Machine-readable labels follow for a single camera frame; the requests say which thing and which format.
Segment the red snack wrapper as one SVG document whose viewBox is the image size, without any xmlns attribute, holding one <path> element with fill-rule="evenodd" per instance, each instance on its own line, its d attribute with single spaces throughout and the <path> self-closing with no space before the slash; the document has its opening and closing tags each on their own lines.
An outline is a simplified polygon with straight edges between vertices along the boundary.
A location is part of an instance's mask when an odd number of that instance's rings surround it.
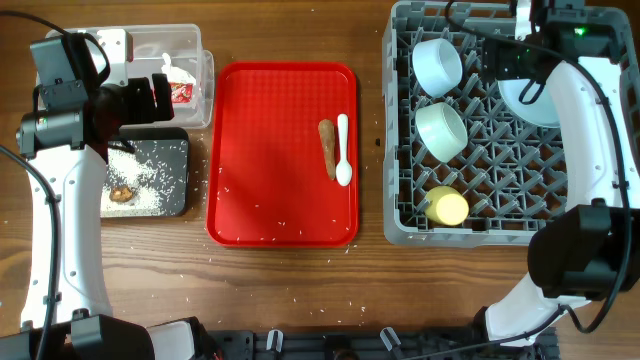
<svg viewBox="0 0 640 360">
<path fill-rule="evenodd" d="M 174 104 L 187 104 L 193 97 L 192 83 L 170 82 L 171 101 Z"/>
</svg>

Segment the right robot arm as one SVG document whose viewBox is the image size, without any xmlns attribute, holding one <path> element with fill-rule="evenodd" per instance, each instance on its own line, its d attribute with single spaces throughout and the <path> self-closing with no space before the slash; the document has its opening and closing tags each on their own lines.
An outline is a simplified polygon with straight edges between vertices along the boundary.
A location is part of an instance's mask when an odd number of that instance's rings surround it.
<svg viewBox="0 0 640 360">
<path fill-rule="evenodd" d="M 487 345 L 524 347 L 599 302 L 593 332 L 639 278 L 639 73 L 629 21 L 582 1 L 530 1 L 511 37 L 482 34 L 482 77 L 548 91 L 568 181 L 564 213 L 537 231 L 524 278 L 476 323 Z"/>
</svg>

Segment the brown food scrap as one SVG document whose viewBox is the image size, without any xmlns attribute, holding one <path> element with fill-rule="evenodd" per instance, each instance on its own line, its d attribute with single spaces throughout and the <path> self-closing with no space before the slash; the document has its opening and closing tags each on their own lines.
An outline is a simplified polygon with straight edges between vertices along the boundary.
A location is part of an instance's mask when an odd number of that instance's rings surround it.
<svg viewBox="0 0 640 360">
<path fill-rule="evenodd" d="M 134 196 L 135 191 L 126 185 L 113 187 L 109 193 L 109 199 L 116 203 L 127 203 L 131 201 Z"/>
</svg>

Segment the large pale blue plate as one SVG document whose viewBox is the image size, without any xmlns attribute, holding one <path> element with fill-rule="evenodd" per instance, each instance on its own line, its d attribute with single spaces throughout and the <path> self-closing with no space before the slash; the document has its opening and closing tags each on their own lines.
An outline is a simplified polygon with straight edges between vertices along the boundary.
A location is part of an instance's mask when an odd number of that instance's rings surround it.
<svg viewBox="0 0 640 360">
<path fill-rule="evenodd" d="M 532 125 L 559 128 L 559 117 L 547 88 L 542 90 L 537 100 L 532 104 L 524 104 L 519 100 L 521 92 L 529 82 L 529 79 L 498 81 L 497 84 L 504 103 L 513 115 Z"/>
</svg>

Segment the yellow plastic cup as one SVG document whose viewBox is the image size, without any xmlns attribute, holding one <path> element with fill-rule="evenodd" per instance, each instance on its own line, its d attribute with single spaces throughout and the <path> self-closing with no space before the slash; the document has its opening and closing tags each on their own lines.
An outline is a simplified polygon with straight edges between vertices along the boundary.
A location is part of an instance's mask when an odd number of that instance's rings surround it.
<svg viewBox="0 0 640 360">
<path fill-rule="evenodd" d="M 429 220 L 442 225 L 457 226 L 463 223 L 469 214 L 467 200 L 454 188 L 438 186 L 426 193 L 428 205 L 425 215 Z"/>
</svg>

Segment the pale green bowl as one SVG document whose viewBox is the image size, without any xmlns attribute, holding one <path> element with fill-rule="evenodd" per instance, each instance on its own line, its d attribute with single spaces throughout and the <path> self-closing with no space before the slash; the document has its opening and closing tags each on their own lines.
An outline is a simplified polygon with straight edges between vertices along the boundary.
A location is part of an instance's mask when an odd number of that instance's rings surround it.
<svg viewBox="0 0 640 360">
<path fill-rule="evenodd" d="M 456 110 L 447 103 L 436 103 L 418 109 L 415 121 L 422 142 L 440 162 L 449 162 L 467 146 L 465 124 Z"/>
</svg>

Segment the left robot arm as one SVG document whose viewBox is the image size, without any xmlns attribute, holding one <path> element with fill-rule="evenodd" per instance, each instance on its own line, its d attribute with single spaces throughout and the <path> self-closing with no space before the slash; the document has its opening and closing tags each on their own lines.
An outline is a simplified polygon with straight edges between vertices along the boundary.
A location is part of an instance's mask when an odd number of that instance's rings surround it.
<svg viewBox="0 0 640 360">
<path fill-rule="evenodd" d="M 132 39 L 121 28 L 56 28 L 32 43 L 38 84 L 12 159 L 32 191 L 32 262 L 20 331 L 5 359 L 204 359 L 194 318 L 143 327 L 117 319 L 106 293 L 101 193 L 110 142 L 123 126 L 172 119 L 167 77 L 131 78 Z"/>
</svg>

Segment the brown root vegetable piece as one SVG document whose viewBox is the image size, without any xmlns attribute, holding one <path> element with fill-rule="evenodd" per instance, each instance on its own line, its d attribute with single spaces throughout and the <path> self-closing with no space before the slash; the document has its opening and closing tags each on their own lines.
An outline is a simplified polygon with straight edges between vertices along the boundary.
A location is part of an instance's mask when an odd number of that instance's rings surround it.
<svg viewBox="0 0 640 360">
<path fill-rule="evenodd" d="M 335 127 L 331 120 L 323 119 L 318 124 L 318 132 L 324 156 L 325 168 L 330 180 L 336 179 Z"/>
</svg>

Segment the pale blue bowl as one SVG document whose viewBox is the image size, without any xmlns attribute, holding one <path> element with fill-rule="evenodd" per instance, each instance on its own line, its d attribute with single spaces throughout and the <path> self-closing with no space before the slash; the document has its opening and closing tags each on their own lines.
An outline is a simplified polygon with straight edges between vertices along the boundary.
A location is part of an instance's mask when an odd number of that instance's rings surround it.
<svg viewBox="0 0 640 360">
<path fill-rule="evenodd" d="M 463 65 L 456 48 L 439 38 L 418 43 L 412 53 L 418 84 L 431 97 L 445 95 L 462 80 Z"/>
</svg>

